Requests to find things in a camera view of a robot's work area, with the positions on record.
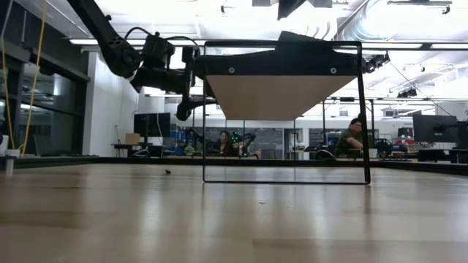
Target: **man in green shirt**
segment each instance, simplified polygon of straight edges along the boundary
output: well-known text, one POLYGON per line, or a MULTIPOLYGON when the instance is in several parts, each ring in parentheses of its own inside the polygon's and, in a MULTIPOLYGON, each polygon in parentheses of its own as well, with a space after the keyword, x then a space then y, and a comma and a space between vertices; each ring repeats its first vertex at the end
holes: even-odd
POLYGON ((352 149, 363 149, 362 126, 359 118, 353 119, 350 126, 341 132, 339 141, 335 146, 335 156, 354 155, 355 151, 352 149))

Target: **monitor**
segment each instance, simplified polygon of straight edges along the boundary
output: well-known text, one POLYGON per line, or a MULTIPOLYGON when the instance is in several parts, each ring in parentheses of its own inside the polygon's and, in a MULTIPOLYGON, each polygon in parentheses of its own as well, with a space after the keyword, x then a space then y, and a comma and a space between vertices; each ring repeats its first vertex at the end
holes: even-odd
POLYGON ((170 137, 170 113, 135 114, 133 132, 144 137, 146 120, 148 120, 148 137, 170 137))
POLYGON ((414 115, 412 122, 417 142, 458 142, 455 116, 414 115))

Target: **fluorescent light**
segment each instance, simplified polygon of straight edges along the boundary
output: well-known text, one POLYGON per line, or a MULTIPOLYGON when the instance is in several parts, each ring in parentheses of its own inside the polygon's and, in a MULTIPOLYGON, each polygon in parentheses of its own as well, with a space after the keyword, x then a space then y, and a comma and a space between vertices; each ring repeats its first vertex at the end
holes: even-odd
MULTIPOLYGON (((338 53, 347 53, 347 54, 356 54, 358 51, 354 48, 353 49, 333 49, 338 53)), ((363 50, 363 54, 368 54, 368 55, 385 55, 386 52, 384 50, 363 50)))
POLYGON ((374 43, 363 43, 363 49, 418 49, 423 44, 418 43, 392 43, 392 42, 374 42, 374 43))
POLYGON ((431 49, 467 49, 468 44, 459 44, 459 43, 451 43, 451 44, 432 44, 431 49))
MULTIPOLYGON (((95 39, 70 39, 70 42, 74 45, 97 45, 97 41, 95 39)), ((128 39, 127 42, 134 46, 143 46, 145 44, 145 39, 128 39)), ((193 46, 194 45, 192 41, 185 40, 185 39, 181 39, 181 40, 174 39, 174 40, 169 40, 169 42, 175 46, 193 46)), ((195 42, 197 43, 197 45, 201 46, 201 45, 204 45, 206 41, 195 40, 195 42)))
POLYGON ((146 95, 150 97, 156 97, 156 98, 181 98, 182 95, 179 94, 161 94, 161 95, 146 95))

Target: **black cable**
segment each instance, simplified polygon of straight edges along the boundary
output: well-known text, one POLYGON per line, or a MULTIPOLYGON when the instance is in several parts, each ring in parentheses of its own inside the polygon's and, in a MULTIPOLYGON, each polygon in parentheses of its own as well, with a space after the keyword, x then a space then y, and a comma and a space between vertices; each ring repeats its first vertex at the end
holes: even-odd
POLYGON ((392 65, 392 67, 405 79, 407 80, 407 82, 409 84, 411 84, 411 86, 416 89, 417 91, 419 91, 419 93, 423 94, 423 96, 425 96, 426 99, 428 99, 430 102, 432 102, 432 104, 434 104, 435 107, 439 107, 441 110, 443 110, 445 113, 447 113, 449 116, 453 117, 453 115, 451 115, 447 110, 445 110, 443 107, 440 107, 440 105, 438 105, 435 101, 433 101, 430 97, 428 97, 427 95, 425 95, 418 87, 416 87, 416 85, 414 85, 413 83, 411 83, 410 80, 408 80, 404 75, 403 73, 401 73, 395 65, 393 65, 393 63, 390 62, 390 65, 392 65))
POLYGON ((146 29, 141 28, 141 27, 139 27, 139 26, 135 26, 135 27, 132 27, 132 28, 127 32, 127 34, 125 34, 125 37, 124 37, 124 38, 127 39, 127 38, 129 37, 129 35, 130 35, 133 31, 135 31, 135 30, 140 30, 140 31, 143 31, 143 32, 147 33, 148 35, 152 35, 152 33, 148 32, 146 29))

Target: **wooden floor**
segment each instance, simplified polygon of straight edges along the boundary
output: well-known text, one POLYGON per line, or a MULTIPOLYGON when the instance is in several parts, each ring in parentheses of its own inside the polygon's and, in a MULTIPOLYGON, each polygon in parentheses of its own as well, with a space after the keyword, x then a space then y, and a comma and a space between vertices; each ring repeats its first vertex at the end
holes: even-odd
MULTIPOLYGON (((347 180, 362 170, 207 175, 347 180)), ((227 185, 203 184, 201 167, 17 170, 0 175, 0 262, 466 263, 468 178, 375 169, 371 186, 227 185)))

